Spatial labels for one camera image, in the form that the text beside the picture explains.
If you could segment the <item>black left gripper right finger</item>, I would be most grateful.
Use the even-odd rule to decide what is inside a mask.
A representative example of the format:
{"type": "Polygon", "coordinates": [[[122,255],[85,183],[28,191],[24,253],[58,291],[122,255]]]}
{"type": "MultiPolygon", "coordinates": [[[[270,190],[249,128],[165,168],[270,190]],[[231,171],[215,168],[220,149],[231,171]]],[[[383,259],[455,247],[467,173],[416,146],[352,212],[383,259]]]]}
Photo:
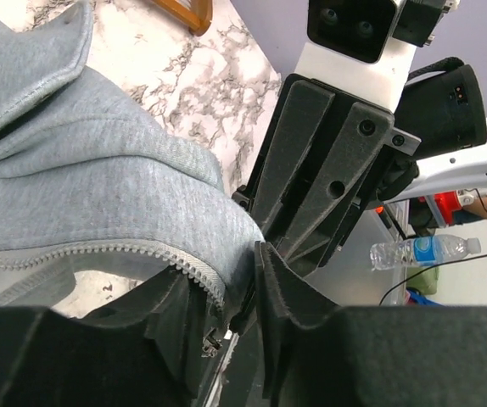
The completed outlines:
{"type": "Polygon", "coordinates": [[[487,307],[343,307],[270,243],[255,286],[270,405],[487,406],[487,307]]]}

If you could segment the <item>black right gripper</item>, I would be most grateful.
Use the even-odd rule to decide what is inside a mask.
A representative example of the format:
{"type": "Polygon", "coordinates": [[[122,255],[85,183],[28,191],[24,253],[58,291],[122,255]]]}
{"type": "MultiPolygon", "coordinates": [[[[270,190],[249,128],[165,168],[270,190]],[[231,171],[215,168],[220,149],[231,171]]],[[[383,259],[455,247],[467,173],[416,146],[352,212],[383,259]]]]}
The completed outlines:
{"type": "Polygon", "coordinates": [[[232,199],[290,266],[323,266],[377,199],[392,164],[419,143],[395,129],[386,108],[291,74],[250,178],[232,199]]]}

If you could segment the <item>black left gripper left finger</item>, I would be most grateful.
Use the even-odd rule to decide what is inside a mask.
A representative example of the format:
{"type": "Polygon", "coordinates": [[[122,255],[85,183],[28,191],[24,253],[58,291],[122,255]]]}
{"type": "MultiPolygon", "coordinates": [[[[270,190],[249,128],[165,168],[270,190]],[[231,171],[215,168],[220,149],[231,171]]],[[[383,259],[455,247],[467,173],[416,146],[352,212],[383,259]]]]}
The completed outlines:
{"type": "Polygon", "coordinates": [[[156,276],[80,319],[0,307],[0,406],[189,406],[225,329],[182,275],[156,276]]]}

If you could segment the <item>grey zip-up jacket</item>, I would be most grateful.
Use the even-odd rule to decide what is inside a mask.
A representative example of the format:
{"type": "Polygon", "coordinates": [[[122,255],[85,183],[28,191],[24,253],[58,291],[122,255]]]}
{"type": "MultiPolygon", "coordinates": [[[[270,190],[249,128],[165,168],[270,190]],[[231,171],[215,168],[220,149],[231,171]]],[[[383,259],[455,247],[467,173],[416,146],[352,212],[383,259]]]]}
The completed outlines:
{"type": "Polygon", "coordinates": [[[232,319],[259,227],[211,152],[87,66],[91,40],[84,2],[30,31],[0,21],[0,306],[55,305],[82,270],[174,266],[232,319]]]}

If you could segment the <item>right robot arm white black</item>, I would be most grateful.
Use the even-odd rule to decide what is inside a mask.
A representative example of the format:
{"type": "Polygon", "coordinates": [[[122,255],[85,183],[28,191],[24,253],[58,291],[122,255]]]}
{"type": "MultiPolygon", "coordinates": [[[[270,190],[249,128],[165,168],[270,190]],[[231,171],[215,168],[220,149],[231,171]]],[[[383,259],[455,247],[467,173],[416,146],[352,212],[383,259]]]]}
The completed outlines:
{"type": "Polygon", "coordinates": [[[395,112],[298,74],[283,83],[249,181],[233,194],[301,275],[362,214],[417,177],[417,161],[485,143],[477,77],[458,58],[409,74],[395,112]]]}

